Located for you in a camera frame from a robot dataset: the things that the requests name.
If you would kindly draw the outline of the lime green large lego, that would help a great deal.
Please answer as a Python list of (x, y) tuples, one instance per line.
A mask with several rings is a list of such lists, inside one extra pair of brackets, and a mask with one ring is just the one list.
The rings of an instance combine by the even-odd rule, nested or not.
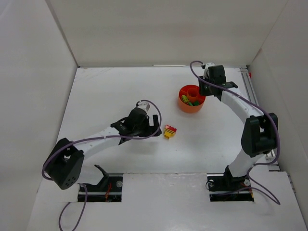
[(182, 95), (182, 96), (181, 96), (181, 101), (182, 101), (184, 104), (188, 104), (188, 103), (189, 103), (189, 99), (187, 98), (186, 95)]

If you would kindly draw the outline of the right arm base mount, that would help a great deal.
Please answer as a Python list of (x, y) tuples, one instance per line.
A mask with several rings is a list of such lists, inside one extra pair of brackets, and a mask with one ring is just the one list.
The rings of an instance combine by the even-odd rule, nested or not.
[(247, 176), (232, 179), (223, 173), (208, 173), (205, 187), (211, 202), (253, 202)]

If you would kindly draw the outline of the dark green long lego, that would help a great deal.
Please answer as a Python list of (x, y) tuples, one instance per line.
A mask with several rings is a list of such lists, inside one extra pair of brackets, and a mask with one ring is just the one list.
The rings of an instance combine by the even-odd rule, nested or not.
[(201, 105), (201, 102), (200, 101), (195, 101), (192, 104), (193, 104), (193, 106), (199, 106), (199, 105)]

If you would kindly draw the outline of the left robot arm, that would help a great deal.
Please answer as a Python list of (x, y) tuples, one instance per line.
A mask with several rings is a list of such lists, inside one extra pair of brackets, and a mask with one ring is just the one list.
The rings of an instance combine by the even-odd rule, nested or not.
[(153, 115), (153, 125), (145, 109), (134, 108), (124, 117), (101, 132), (78, 141), (60, 139), (42, 168), (45, 179), (55, 182), (60, 189), (66, 190), (73, 184), (103, 187), (106, 171), (98, 164), (87, 167), (83, 163), (105, 149), (119, 146), (130, 140), (144, 140), (160, 136), (162, 131), (161, 114)]

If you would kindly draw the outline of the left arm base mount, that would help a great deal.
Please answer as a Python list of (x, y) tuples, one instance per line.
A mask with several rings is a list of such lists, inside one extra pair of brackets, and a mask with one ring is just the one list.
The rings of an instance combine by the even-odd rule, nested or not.
[(86, 198), (85, 189), (80, 186), (77, 194), (78, 202), (121, 202), (123, 174), (122, 173), (107, 173), (99, 165), (94, 165), (100, 172), (99, 182), (97, 184), (85, 183), (88, 190)]

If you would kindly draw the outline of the red yellow striped lego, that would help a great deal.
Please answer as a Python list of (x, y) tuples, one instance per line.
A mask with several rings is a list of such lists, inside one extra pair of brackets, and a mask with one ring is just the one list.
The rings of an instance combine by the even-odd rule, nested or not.
[(173, 137), (177, 132), (177, 129), (175, 127), (172, 127), (170, 125), (165, 125), (164, 127), (164, 138), (170, 139)]

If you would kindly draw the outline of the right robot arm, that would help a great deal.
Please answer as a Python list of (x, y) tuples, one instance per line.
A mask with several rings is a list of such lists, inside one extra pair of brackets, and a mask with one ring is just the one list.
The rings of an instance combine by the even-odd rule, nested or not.
[(203, 64), (204, 74), (199, 80), (199, 93), (214, 96), (227, 105), (243, 122), (241, 150), (235, 160), (225, 168), (227, 184), (239, 182), (264, 154), (277, 148), (278, 118), (274, 113), (266, 115), (250, 102), (238, 86), (226, 81), (222, 65)]

